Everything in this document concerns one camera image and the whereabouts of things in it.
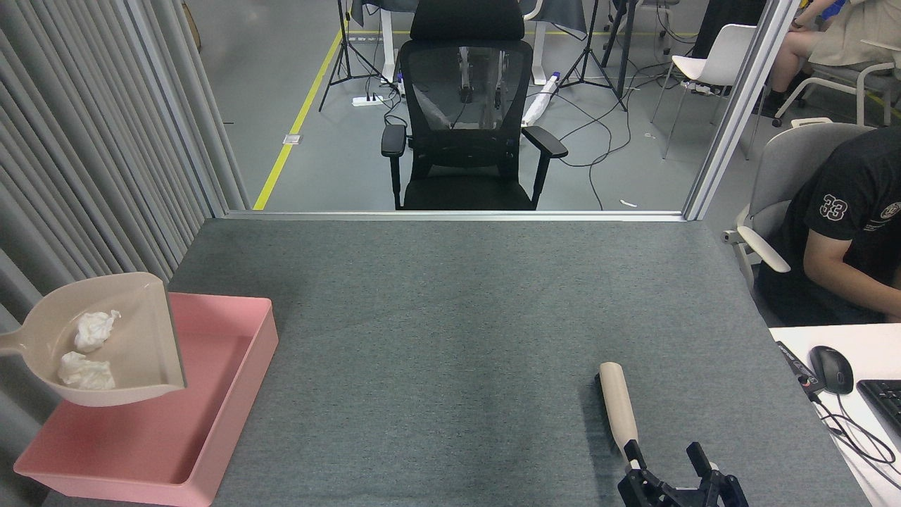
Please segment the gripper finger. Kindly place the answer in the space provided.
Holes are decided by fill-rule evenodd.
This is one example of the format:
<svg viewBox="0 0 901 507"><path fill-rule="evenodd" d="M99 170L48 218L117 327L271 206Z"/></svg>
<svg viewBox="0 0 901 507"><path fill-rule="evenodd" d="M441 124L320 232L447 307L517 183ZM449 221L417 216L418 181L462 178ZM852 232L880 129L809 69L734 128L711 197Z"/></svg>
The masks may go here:
<svg viewBox="0 0 901 507"><path fill-rule="evenodd" d="M624 506L679 506L674 490L647 469L637 440L628 440L624 452L626 474L618 482Z"/></svg>
<svg viewBox="0 0 901 507"><path fill-rule="evenodd" d="M700 478L698 487L686 493L688 506L749 506L738 478L715 468L701 443L692 442L686 447L686 455Z"/></svg>

